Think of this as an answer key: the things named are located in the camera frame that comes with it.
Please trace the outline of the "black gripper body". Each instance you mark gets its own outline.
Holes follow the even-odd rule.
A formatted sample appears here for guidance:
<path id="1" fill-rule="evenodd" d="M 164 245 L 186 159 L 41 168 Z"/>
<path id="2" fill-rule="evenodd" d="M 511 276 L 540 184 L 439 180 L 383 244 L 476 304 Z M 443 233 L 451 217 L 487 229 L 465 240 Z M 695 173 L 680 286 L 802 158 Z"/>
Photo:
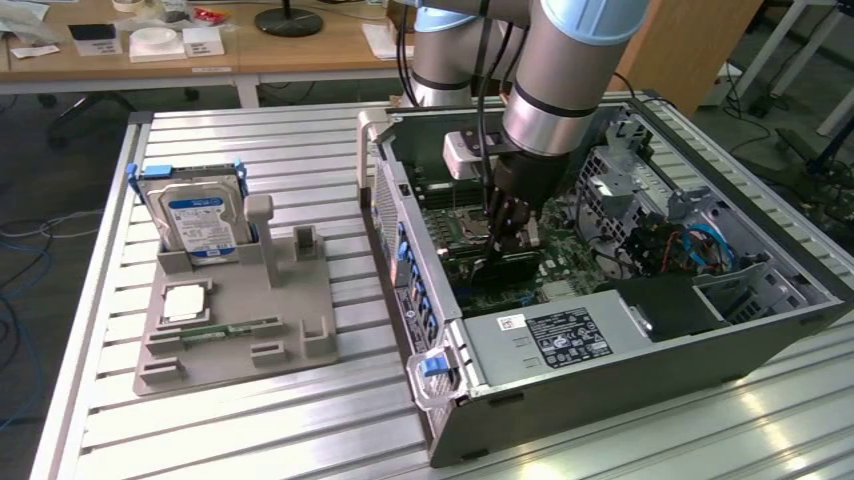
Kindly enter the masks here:
<path id="1" fill-rule="evenodd" d="M 541 217 L 568 169 L 569 155 L 539 156 L 524 151 L 500 155 L 489 182 L 487 260 L 497 259 L 507 242 Z"/>

